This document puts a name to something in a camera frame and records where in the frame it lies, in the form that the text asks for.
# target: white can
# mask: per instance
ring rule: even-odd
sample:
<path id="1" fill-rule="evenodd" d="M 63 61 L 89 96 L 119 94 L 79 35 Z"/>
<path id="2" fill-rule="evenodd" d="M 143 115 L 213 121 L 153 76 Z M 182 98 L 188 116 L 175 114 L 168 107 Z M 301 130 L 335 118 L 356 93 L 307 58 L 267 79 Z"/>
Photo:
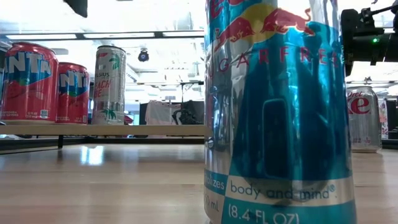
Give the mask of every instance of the white can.
<path id="1" fill-rule="evenodd" d="M 114 46 L 97 49 L 92 124 L 124 125 L 126 52 Z"/>

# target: security camera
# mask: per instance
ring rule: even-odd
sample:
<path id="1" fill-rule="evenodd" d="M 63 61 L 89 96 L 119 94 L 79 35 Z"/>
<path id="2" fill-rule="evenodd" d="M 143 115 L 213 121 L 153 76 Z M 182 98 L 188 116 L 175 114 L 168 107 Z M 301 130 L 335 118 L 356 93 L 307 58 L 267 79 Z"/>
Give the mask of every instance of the security camera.
<path id="1" fill-rule="evenodd" d="M 138 61 L 146 62 L 149 60 L 149 54 L 147 49 L 141 49 L 141 52 L 138 55 Z"/>

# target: soda can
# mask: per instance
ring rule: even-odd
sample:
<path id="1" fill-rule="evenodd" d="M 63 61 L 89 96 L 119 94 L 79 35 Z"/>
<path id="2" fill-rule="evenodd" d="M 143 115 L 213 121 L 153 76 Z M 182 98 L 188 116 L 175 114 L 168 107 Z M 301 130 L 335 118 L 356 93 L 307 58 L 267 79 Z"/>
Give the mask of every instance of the soda can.
<path id="1" fill-rule="evenodd" d="M 206 13 L 211 222 L 357 223 L 337 1 L 208 0 Z"/>
<path id="2" fill-rule="evenodd" d="M 126 52 L 114 46 L 97 49 L 93 124 L 124 124 Z"/>
<path id="3" fill-rule="evenodd" d="M 0 120 L 53 124 L 58 103 L 58 60 L 41 45 L 18 42 L 6 53 Z"/>
<path id="4" fill-rule="evenodd" d="M 349 133 L 353 152 L 377 152 L 381 146 L 379 102 L 371 86 L 347 88 Z"/>
<path id="5" fill-rule="evenodd" d="M 90 75 L 84 66 L 60 62 L 57 124 L 87 124 Z"/>

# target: ceiling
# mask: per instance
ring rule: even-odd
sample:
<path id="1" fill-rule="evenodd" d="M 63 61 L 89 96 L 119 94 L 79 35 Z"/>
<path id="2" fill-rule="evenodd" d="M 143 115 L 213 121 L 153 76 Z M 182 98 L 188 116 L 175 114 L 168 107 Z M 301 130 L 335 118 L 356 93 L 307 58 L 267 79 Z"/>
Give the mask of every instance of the ceiling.
<path id="1" fill-rule="evenodd" d="M 339 8 L 360 11 L 373 0 L 339 1 Z M 76 15 L 62 0 L 0 0 L 0 33 L 49 34 L 92 32 L 143 32 L 166 30 L 203 30 L 206 26 L 205 0 L 88 0 L 88 17 Z M 390 6 L 391 2 L 379 0 L 372 9 Z M 390 12 L 374 16 L 376 26 L 390 27 L 394 15 Z M 115 45 L 127 52 L 127 100 L 158 100 L 172 96 L 181 97 L 181 86 L 176 82 L 195 82 L 204 79 L 203 38 L 184 39 L 132 39 L 132 40 L 62 40 L 35 41 L 58 49 L 59 61 L 79 63 L 91 75 L 95 71 L 96 49 L 100 45 Z M 137 57 L 147 49 L 148 62 Z M 398 82 L 396 63 L 378 63 L 371 67 L 367 62 L 356 62 L 347 81 Z M 172 84 L 136 85 L 136 82 Z M 380 93 L 393 95 L 398 91 L 395 83 L 372 84 Z M 203 86 L 184 87 L 185 99 L 203 99 Z"/>

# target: silver can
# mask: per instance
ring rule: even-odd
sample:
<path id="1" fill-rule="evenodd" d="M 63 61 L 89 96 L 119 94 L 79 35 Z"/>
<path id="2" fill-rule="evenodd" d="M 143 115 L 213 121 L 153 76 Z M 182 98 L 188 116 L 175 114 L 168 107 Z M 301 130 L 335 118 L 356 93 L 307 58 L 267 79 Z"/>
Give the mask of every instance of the silver can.
<path id="1" fill-rule="evenodd" d="M 381 146 L 379 104 L 370 86 L 347 88 L 349 133 L 353 152 L 376 152 Z"/>
<path id="2" fill-rule="evenodd" d="M 97 49 L 93 124 L 124 124 L 126 52 L 114 46 Z"/>

